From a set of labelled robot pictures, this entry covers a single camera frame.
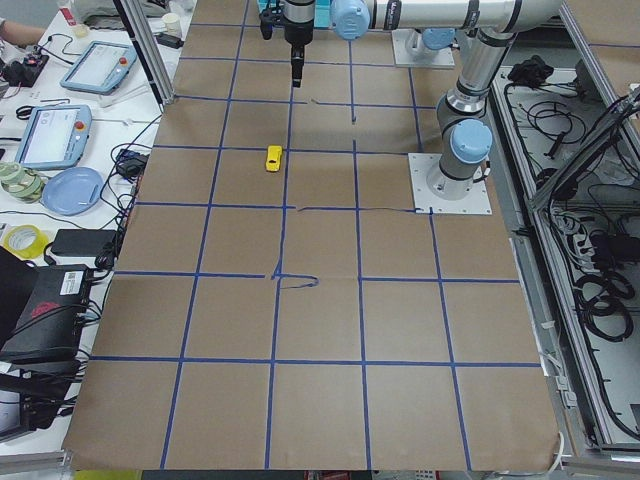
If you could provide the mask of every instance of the adhesive tape roll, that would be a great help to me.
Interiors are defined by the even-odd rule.
[[[33,225],[15,227],[7,233],[4,248],[25,260],[39,257],[49,243],[47,236]]]

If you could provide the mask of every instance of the white mounting plate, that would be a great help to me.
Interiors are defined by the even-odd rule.
[[[439,70],[453,70],[456,62],[453,59],[453,53],[450,48],[443,48],[433,55],[424,55],[415,57],[407,52],[407,38],[413,30],[401,29],[393,30],[391,36],[393,38],[393,55],[396,59],[396,67],[418,67],[433,68]]]
[[[427,172],[440,161],[441,156],[429,153],[409,154],[413,205],[417,213],[430,213],[433,210],[435,214],[491,215],[491,203],[484,182],[474,183],[469,194],[461,200],[445,200],[431,191],[427,186]]]

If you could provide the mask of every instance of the blue joint cap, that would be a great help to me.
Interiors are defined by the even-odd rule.
[[[463,120],[451,134],[451,150],[462,163],[475,165],[489,154],[493,134],[480,120]]]
[[[367,32],[371,15],[364,0],[333,0],[331,26],[343,40],[356,40]]]
[[[456,38],[455,28],[427,28],[422,32],[422,42],[429,50],[442,50]]]

